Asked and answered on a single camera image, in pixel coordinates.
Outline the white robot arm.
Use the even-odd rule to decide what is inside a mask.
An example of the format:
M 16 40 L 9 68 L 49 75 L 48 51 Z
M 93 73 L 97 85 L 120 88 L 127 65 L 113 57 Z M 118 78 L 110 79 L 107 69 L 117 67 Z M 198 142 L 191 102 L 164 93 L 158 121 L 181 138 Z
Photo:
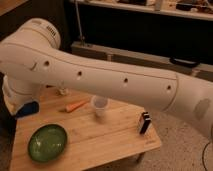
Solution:
M 59 49 L 58 30 L 32 18 L 0 41 L 3 95 L 17 112 L 45 85 L 163 111 L 213 140 L 213 82 L 174 71 L 79 57 Z

